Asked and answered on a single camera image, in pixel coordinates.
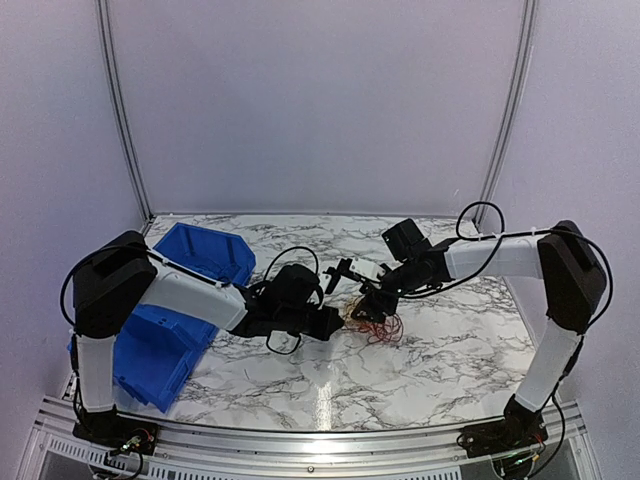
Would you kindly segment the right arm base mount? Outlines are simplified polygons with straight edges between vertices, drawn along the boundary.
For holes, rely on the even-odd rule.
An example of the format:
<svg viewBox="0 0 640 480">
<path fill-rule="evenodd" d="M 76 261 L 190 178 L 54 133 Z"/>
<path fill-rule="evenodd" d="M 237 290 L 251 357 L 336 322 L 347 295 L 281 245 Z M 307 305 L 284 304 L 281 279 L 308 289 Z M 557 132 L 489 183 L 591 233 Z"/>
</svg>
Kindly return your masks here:
<svg viewBox="0 0 640 480">
<path fill-rule="evenodd" d="M 549 437 L 541 412 L 542 408 L 531 410 L 512 395 L 502 419 L 463 427 L 456 443 L 468 458 L 541 445 Z"/>
</svg>

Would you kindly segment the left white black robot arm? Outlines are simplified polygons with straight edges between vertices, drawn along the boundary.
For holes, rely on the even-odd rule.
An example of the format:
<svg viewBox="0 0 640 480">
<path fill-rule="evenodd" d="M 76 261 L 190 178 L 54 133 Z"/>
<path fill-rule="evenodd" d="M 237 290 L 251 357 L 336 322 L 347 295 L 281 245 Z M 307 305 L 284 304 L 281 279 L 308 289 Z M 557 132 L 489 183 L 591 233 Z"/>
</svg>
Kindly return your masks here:
<svg viewBox="0 0 640 480">
<path fill-rule="evenodd" d="M 327 341 L 344 326 L 324 303 L 318 272 L 300 264 L 250 286 L 208 278 L 149 248 L 129 230 L 86 255 L 67 273 L 59 293 L 63 318 L 72 326 L 80 410 L 86 426 L 106 445 L 125 438 L 116 415 L 112 376 L 115 342 L 140 305 L 194 317 L 241 338 L 284 332 Z"/>
</svg>

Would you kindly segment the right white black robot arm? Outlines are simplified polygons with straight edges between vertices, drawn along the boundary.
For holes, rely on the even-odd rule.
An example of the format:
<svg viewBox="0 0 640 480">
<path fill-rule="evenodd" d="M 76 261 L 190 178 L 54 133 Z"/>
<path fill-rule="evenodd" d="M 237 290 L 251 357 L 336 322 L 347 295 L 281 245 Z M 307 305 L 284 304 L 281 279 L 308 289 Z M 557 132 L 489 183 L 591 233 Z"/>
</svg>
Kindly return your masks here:
<svg viewBox="0 0 640 480">
<path fill-rule="evenodd" d="M 548 324 L 530 367 L 495 430 L 506 448 L 529 437 L 542 409 L 577 362 L 584 338 L 612 300 L 613 275 L 604 252 L 577 225 L 465 236 L 431 243 L 411 219 L 383 233 L 398 265 L 349 262 L 346 273 L 363 286 L 356 309 L 373 321 L 395 314 L 402 299 L 424 299 L 479 277 L 542 282 Z"/>
</svg>

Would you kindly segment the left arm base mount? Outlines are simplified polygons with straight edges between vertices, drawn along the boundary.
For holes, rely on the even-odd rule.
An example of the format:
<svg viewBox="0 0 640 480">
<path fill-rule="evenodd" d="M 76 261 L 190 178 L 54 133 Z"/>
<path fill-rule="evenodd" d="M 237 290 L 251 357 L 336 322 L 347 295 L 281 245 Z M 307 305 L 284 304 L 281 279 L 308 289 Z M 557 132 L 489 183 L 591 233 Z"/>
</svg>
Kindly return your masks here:
<svg viewBox="0 0 640 480">
<path fill-rule="evenodd" d="M 159 432 L 156 423 L 121 416 L 116 407 L 98 413 L 77 407 L 75 413 L 73 435 L 76 438 L 122 453 L 135 451 L 151 455 L 155 451 Z"/>
</svg>

